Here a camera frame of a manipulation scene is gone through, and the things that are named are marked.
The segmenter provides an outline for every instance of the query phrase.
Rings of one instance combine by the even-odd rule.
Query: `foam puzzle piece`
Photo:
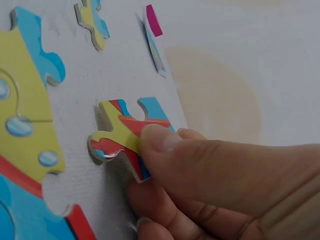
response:
[[[104,39],[110,38],[109,29],[102,20],[98,11],[101,10],[101,0],[82,0],[83,6],[77,3],[74,5],[78,24],[91,32],[91,40],[94,47],[104,50],[106,45]]]
[[[52,121],[46,85],[61,83],[65,66],[57,54],[43,51],[39,16],[16,7],[11,18],[12,30],[0,30],[0,79],[13,83],[18,102],[6,106],[32,122]]]
[[[113,130],[92,134],[88,138],[88,146],[92,155],[102,162],[110,161],[118,153],[124,152],[129,169],[136,181],[141,183],[150,178],[138,148],[141,130],[148,124],[159,124],[172,131],[174,129],[155,97],[140,98],[138,104],[146,114],[145,121],[134,119],[122,99],[101,102],[101,113],[108,119]]]
[[[78,205],[57,216],[43,199],[45,175],[65,169],[46,80],[62,82],[65,69],[43,52],[38,16],[17,7],[12,19],[12,31],[0,32],[0,239],[95,240]]]
[[[65,215],[53,214],[42,185],[0,155],[0,236],[7,235],[1,239],[96,239],[80,206],[69,206]]]
[[[160,47],[159,41],[157,41],[157,37],[163,35],[163,32],[161,30],[156,13],[151,4],[145,7],[142,16],[143,16],[145,33],[149,43],[155,68],[161,76],[166,77],[167,76],[167,69],[165,67],[165,63],[167,62],[165,60],[166,56],[164,51]]]

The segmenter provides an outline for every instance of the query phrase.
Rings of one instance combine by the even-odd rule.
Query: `finger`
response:
[[[138,227],[138,240],[174,240],[170,232],[156,222],[144,222]]]
[[[175,240],[196,240],[204,231],[184,215],[165,190],[152,179],[128,188],[128,200],[133,210],[143,217],[164,226]]]
[[[182,139],[159,125],[142,130],[144,163],[169,192],[258,217],[320,169],[317,145],[267,147]]]
[[[207,232],[224,240],[238,240],[250,226],[253,217],[199,201],[184,200],[170,195],[172,201],[186,216]]]
[[[192,129],[180,128],[177,133],[182,139],[206,139],[201,133]]]

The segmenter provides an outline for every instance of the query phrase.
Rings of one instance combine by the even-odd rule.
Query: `puzzle piece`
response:
[[[152,5],[145,7],[143,11],[143,23],[146,32],[146,37],[149,43],[150,51],[153,57],[155,68],[157,72],[163,76],[167,76],[167,70],[165,67],[165,62],[167,62],[166,56],[163,50],[159,47],[156,38],[163,35],[161,27],[159,25],[156,13]]]
[[[5,96],[0,99],[0,137],[3,139],[0,144],[0,155],[42,184],[48,173],[65,170],[54,124],[52,121],[32,122],[17,117],[16,105],[19,99],[17,87],[13,79],[1,70],[0,79],[4,93],[2,95]]]
[[[41,49],[38,16],[17,7],[12,19],[0,32],[0,239],[95,240],[78,205],[56,216],[43,199],[45,175],[65,169],[46,79],[57,84],[65,70]]]
[[[174,129],[155,97],[140,98],[138,103],[146,114],[145,121],[134,119],[122,99],[101,102],[99,107],[103,117],[109,120],[113,131],[97,131],[89,137],[88,146],[93,156],[103,162],[112,160],[119,152],[124,152],[128,167],[140,183],[150,177],[139,156],[141,130],[148,124],[159,124],[172,131]]]
[[[0,190],[0,236],[6,233],[1,239],[96,239],[78,205],[69,207],[66,217],[54,215],[43,199],[41,184],[1,155]]]
[[[82,0],[83,6],[74,5],[78,24],[91,32],[91,40],[94,47],[99,50],[105,49],[104,39],[110,38],[107,24],[102,20],[98,11],[101,10],[101,0]]]
[[[18,91],[10,109],[31,122],[52,121],[46,85],[65,79],[64,64],[57,54],[43,51],[39,16],[16,7],[11,18],[12,30],[0,30],[0,79],[13,82]]]

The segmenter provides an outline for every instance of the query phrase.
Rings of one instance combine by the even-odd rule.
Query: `skin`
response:
[[[320,146],[206,140],[148,125],[140,149],[152,179],[133,181],[138,240],[320,239]]]

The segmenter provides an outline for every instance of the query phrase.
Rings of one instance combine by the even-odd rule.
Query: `white surface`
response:
[[[142,119],[137,98],[156,96],[173,126],[185,126],[174,84],[156,73],[135,15],[141,18],[142,6],[150,2],[164,33],[163,47],[195,46],[245,76],[262,111],[262,144],[320,140],[318,0],[269,6],[249,0],[102,0],[99,15],[111,34],[103,52],[77,25],[76,1],[0,0],[0,28],[10,28],[14,6],[34,11],[43,20],[44,50],[58,53],[65,64],[65,82],[48,92],[66,171],[46,179],[44,196],[59,214],[67,204],[79,203],[99,240],[135,239],[135,233],[113,171],[94,165],[88,155],[87,137],[97,130],[94,106],[124,98],[132,115]]]

